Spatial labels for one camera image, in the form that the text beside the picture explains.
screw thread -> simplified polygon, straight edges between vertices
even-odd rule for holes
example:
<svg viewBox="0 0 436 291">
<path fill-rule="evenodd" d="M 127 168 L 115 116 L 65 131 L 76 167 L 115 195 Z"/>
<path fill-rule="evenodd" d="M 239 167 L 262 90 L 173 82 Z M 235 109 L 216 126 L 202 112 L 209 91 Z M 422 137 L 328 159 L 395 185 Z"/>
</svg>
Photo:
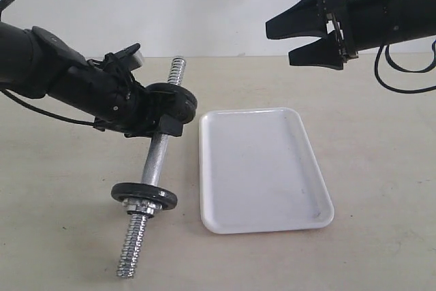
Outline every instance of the screw thread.
<svg viewBox="0 0 436 291">
<path fill-rule="evenodd" d="M 183 74 L 185 73 L 186 60 L 183 57 L 177 56 L 171 62 L 170 75 L 168 83 L 172 85 L 181 85 Z"/>
<path fill-rule="evenodd" d="M 146 215 L 131 215 L 118 269 L 116 271 L 117 276 L 124 279 L 130 279 L 135 276 L 148 219 Z"/>
</svg>

white tray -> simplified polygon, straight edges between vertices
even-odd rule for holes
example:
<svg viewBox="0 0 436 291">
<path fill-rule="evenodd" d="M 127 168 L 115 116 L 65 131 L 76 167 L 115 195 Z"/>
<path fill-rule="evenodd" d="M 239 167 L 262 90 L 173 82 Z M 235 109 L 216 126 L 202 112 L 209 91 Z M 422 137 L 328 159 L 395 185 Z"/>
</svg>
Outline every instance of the white tray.
<svg viewBox="0 0 436 291">
<path fill-rule="evenodd" d="M 323 228 L 333 205 L 300 115 L 222 110 L 200 120 L 203 224 L 219 234 Z"/>
</svg>

white wall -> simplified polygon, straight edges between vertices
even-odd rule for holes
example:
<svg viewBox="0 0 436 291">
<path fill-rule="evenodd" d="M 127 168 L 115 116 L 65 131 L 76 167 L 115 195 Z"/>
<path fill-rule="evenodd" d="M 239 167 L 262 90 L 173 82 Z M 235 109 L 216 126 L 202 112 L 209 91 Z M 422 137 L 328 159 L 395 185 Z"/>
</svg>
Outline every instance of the white wall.
<svg viewBox="0 0 436 291">
<path fill-rule="evenodd" d="M 299 0 L 17 0 L 3 15 L 39 25 L 86 56 L 133 42 L 146 57 L 284 55 L 304 39 L 270 41 L 264 23 Z M 429 39 L 395 46 L 430 50 Z"/>
</svg>

beige table surface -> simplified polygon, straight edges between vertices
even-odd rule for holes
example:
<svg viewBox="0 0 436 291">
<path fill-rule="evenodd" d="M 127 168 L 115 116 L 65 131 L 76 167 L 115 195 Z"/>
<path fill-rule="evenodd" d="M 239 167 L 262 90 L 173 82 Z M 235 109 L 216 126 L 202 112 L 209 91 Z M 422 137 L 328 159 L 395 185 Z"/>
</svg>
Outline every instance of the beige table surface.
<svg viewBox="0 0 436 291">
<path fill-rule="evenodd" d="M 169 64 L 148 59 L 136 76 L 165 80 Z M 436 290 L 436 92 L 391 93 L 372 67 L 373 55 L 342 72 L 288 67 L 285 57 L 188 59 L 198 116 L 170 140 L 160 183 L 179 205 L 150 221 L 129 281 L 114 277 L 128 219 L 110 189 L 138 181 L 149 141 L 0 97 L 0 290 Z M 403 87 L 436 84 L 434 74 L 385 75 Z M 89 118 L 52 99 L 36 104 Z M 213 234 L 200 221 L 198 118 L 271 106 L 300 113 L 335 218 L 322 230 Z"/>
</svg>

table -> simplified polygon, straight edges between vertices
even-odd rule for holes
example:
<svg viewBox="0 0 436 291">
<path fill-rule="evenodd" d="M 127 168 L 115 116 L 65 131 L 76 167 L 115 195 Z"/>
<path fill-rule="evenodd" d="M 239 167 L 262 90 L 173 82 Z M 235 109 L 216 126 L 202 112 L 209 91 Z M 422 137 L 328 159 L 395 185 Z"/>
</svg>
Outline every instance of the table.
<svg viewBox="0 0 436 291">
<path fill-rule="evenodd" d="M 286 57 L 187 59 L 198 115 L 170 139 L 162 187 L 179 197 L 149 222 L 136 278 L 114 276 L 128 217 L 112 200 L 139 181 L 149 140 L 71 125 L 0 97 L 2 290 L 435 290 L 436 92 L 399 95 L 373 55 L 344 71 Z M 397 55 L 423 67 L 430 55 Z M 147 59 L 143 84 L 170 59 Z M 402 87 L 428 77 L 381 72 Z M 90 119 L 53 99 L 32 102 Z M 200 221 L 198 119 L 214 109 L 286 106 L 305 124 L 335 218 L 321 230 L 216 235 Z"/>
</svg>

